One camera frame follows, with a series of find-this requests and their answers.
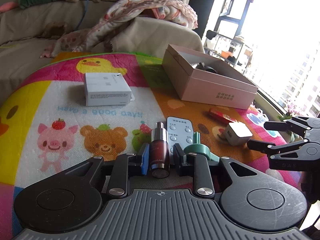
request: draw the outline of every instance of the pink box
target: pink box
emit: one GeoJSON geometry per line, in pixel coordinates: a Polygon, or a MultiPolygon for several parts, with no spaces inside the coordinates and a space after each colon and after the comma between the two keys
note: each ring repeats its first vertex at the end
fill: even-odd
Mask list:
{"type": "Polygon", "coordinates": [[[162,66],[181,100],[248,109],[258,87],[221,59],[176,45],[168,45],[162,66]],[[194,69],[203,62],[219,74],[194,69]]]}

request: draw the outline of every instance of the pink plush toy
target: pink plush toy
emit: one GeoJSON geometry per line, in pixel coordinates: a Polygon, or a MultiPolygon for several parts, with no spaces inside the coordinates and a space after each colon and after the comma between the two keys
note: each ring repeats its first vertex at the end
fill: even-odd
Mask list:
{"type": "Polygon", "coordinates": [[[16,2],[6,2],[0,6],[0,13],[10,11],[17,7],[19,7],[19,5],[16,2]]]}

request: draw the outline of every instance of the play mat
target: play mat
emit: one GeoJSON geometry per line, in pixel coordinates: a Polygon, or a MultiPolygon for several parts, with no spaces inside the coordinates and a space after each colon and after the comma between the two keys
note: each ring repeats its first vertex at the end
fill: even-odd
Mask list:
{"type": "MultiPolygon", "coordinates": [[[[55,60],[60,61],[31,74],[0,108],[2,240],[21,231],[12,204],[23,188],[92,156],[112,160],[118,154],[137,152],[150,140],[155,123],[169,116],[191,120],[201,142],[216,155],[230,156],[297,186],[298,172],[270,170],[266,155],[230,146],[223,136],[224,126],[206,114],[213,107],[246,123],[254,139],[284,144],[278,132],[263,128],[265,117],[254,107],[240,110],[179,100],[158,58],[62,53],[55,60]],[[85,72],[122,73],[133,101],[127,106],[86,107],[85,72]]],[[[166,179],[133,177],[131,187],[186,188],[191,187],[191,178],[172,171],[166,179]]]]}

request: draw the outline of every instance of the blanket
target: blanket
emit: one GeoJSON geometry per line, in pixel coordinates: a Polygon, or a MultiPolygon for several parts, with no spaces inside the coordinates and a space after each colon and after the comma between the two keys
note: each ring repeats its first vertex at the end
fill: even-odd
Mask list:
{"type": "Polygon", "coordinates": [[[100,18],[91,29],[62,36],[40,57],[55,57],[61,51],[90,51],[101,41],[111,40],[113,31],[141,13],[156,19],[171,21],[189,29],[198,27],[195,11],[180,0],[120,0],[100,18]]]}
{"type": "MultiPolygon", "coordinates": [[[[218,156],[230,156],[297,186],[300,174],[270,170],[267,156],[246,146],[230,146],[225,126],[210,118],[209,108],[245,123],[253,139],[285,141],[263,128],[266,118],[248,110],[181,101],[158,58],[135,54],[81,55],[55,62],[31,74],[0,108],[0,235],[9,240],[21,231],[12,209],[25,187],[92,156],[105,160],[137,152],[150,142],[156,122],[174,116],[191,120],[202,143],[218,156]],[[84,73],[123,73],[134,101],[126,106],[85,106],[84,73]]],[[[191,188],[190,177],[174,169],[165,179],[132,177],[131,188],[191,188]]]]}

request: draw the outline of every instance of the yellow duck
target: yellow duck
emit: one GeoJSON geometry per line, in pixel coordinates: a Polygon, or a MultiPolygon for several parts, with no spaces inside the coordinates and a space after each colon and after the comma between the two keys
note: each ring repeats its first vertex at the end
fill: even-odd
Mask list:
{"type": "Polygon", "coordinates": [[[125,68],[115,68],[109,60],[98,57],[90,57],[81,59],[77,66],[80,73],[100,72],[100,73],[121,73],[125,75],[127,70],[125,68]]]}
{"type": "Polygon", "coordinates": [[[0,182],[14,185],[23,146],[51,81],[39,81],[15,91],[0,107],[0,182]]]}

